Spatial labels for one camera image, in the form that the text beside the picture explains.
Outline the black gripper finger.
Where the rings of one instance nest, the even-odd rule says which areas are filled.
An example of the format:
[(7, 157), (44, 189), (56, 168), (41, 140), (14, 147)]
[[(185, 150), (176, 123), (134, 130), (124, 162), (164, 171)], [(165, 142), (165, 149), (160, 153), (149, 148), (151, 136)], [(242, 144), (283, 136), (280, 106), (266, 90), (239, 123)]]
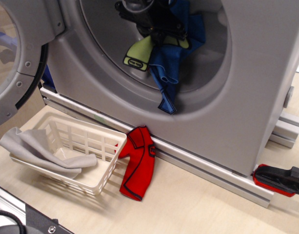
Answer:
[(156, 46), (163, 46), (166, 35), (164, 33), (151, 33), (150, 37)]

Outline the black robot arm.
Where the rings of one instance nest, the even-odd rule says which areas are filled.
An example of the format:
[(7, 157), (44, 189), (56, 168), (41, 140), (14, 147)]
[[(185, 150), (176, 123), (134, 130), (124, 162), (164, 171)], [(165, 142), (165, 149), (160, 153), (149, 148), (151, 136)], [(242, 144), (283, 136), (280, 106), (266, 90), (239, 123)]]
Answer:
[(167, 36), (184, 41), (187, 32), (184, 23), (171, 11), (175, 0), (119, 0), (115, 9), (119, 16), (136, 24), (143, 37), (150, 36), (157, 46), (162, 46)]

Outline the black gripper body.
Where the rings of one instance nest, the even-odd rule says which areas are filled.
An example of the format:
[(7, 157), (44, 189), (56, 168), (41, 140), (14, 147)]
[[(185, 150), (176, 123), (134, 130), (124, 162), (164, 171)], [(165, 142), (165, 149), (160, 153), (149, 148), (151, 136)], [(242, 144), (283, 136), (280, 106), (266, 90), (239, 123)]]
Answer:
[(184, 23), (171, 11), (175, 5), (175, 2), (116, 2), (115, 9), (122, 19), (135, 23), (144, 37), (164, 33), (184, 40), (187, 37)]

